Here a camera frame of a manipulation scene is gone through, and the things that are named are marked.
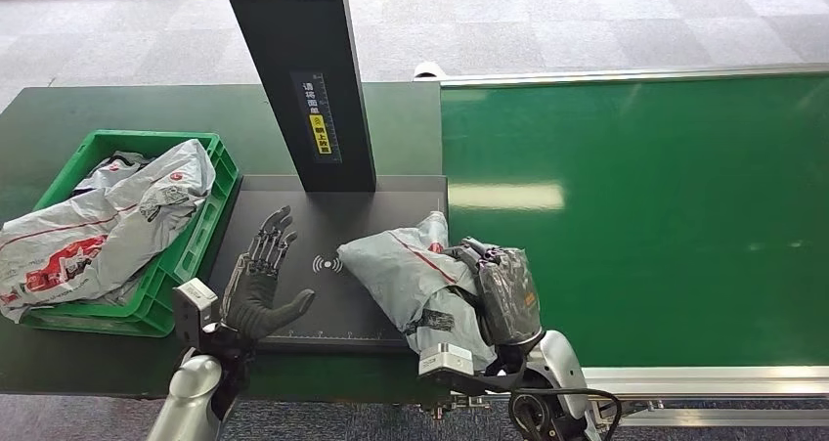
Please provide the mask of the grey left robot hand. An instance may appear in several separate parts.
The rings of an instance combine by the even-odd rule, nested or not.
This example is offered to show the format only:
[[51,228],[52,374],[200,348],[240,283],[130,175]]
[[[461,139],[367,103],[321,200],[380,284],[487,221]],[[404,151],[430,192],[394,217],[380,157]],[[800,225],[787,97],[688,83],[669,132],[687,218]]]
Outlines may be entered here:
[[304,288],[277,306],[275,294],[284,260],[297,233],[290,229],[291,208],[271,213],[240,254],[225,288],[221,312],[225,326],[250,340],[260,340],[291,324],[311,307],[316,293]]

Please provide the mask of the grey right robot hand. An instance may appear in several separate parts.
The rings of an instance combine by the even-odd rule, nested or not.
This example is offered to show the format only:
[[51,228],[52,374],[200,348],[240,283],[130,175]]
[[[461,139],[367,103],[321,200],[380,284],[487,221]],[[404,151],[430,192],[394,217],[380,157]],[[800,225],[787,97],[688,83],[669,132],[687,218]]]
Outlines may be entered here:
[[473,306],[491,345],[521,345],[542,332],[540,300],[524,250],[467,237],[444,253],[465,264],[476,294]]

